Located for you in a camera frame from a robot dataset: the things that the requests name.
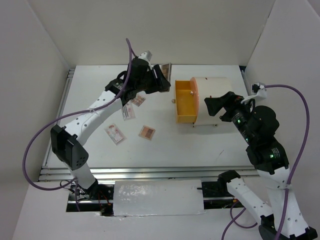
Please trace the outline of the brown multi-shade eyeshadow palette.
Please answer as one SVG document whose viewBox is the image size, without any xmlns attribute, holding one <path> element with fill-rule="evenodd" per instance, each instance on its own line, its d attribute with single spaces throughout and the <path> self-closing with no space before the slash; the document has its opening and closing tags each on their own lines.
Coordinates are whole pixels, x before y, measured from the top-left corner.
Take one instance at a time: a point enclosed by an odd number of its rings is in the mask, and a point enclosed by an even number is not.
<svg viewBox="0 0 320 240">
<path fill-rule="evenodd" d="M 168 82 L 170 82 L 171 81 L 172 64 L 170 62 L 161 64 L 160 69 L 162 71 L 162 74 L 166 78 L 166 80 Z"/>
</svg>

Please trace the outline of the cream cylindrical drawer organizer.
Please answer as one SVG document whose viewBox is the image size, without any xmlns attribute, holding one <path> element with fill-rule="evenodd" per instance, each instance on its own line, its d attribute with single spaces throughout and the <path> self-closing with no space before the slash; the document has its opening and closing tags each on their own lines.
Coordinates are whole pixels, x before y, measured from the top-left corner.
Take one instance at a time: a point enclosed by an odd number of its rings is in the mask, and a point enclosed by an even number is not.
<svg viewBox="0 0 320 240">
<path fill-rule="evenodd" d="M 196 114 L 193 125 L 218 126 L 220 116 L 226 112 L 220 98 L 233 90 L 231 81 L 226 77 L 192 77 L 190 87 Z"/>
</svg>

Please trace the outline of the orange top drawer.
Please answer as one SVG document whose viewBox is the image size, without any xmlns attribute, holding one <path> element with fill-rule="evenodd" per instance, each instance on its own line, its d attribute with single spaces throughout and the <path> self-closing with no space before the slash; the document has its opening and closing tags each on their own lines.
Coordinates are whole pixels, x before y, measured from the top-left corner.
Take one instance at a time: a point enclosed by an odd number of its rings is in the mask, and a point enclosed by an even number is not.
<svg viewBox="0 0 320 240">
<path fill-rule="evenodd" d="M 190 94 L 194 96 L 195 98 L 199 97 L 199 90 L 198 90 L 198 84 L 197 84 L 197 78 L 192 77 L 190 79 Z"/>
</svg>

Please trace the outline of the orange drawer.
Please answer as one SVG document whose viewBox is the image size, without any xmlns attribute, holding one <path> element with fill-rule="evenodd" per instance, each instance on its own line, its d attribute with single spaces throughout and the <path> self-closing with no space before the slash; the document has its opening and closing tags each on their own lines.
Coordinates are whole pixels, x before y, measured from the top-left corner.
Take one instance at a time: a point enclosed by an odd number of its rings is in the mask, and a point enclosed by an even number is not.
<svg viewBox="0 0 320 240">
<path fill-rule="evenodd" d="M 195 124 L 199 111 L 199 97 L 190 94 L 190 80 L 174 83 L 175 119 L 178 124 Z"/>
<path fill-rule="evenodd" d="M 198 84 L 197 84 L 197 78 L 192 77 L 190 79 L 190 94 L 194 96 L 195 98 L 199 97 L 199 90 L 198 90 Z"/>
</svg>

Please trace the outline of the square four-shade eyeshadow palette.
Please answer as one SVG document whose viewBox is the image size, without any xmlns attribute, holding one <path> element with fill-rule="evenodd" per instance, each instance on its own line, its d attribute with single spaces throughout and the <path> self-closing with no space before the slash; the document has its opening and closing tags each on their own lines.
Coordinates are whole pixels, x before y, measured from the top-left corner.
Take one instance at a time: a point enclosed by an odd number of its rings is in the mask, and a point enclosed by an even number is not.
<svg viewBox="0 0 320 240">
<path fill-rule="evenodd" d="M 151 141 L 155 131 L 156 130 L 154 128 L 144 125 L 138 136 Z"/>
</svg>

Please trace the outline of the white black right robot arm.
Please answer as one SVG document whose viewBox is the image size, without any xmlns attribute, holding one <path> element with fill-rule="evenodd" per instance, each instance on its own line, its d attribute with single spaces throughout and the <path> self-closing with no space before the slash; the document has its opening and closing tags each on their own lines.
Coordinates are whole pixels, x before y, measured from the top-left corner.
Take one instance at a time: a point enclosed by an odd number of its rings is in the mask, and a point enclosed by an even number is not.
<svg viewBox="0 0 320 240">
<path fill-rule="evenodd" d="M 276 140 L 279 127 L 276 113 L 268 106 L 251 107 L 244 98 L 229 91 L 221 97 L 207 97 L 208 114 L 214 117 L 221 109 L 223 122 L 232 122 L 247 143 L 250 163 L 263 179 L 270 206 L 247 186 L 240 175 L 229 170 L 218 177 L 218 192 L 233 195 L 250 212 L 264 240 L 314 240 L 317 231 L 309 226 L 300 211 L 290 183 L 290 166 L 284 147 Z"/>
</svg>

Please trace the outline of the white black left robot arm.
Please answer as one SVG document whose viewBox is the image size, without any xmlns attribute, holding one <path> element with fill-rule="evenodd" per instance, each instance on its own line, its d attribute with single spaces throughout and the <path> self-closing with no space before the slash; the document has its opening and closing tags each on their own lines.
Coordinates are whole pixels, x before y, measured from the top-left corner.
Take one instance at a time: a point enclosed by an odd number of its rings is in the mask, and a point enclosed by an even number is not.
<svg viewBox="0 0 320 240">
<path fill-rule="evenodd" d="M 91 200 L 97 197 L 101 190 L 87 164 L 89 154 L 84 145 L 89 137 L 108 117 L 121 110 L 138 93 L 162 92 L 170 86 L 158 64 L 150 66 L 147 60 L 136 57 L 127 70 L 119 73 L 105 87 L 88 112 L 80 114 L 63 127 L 56 124 L 51 128 L 52 152 L 77 179 L 82 196 Z"/>
</svg>

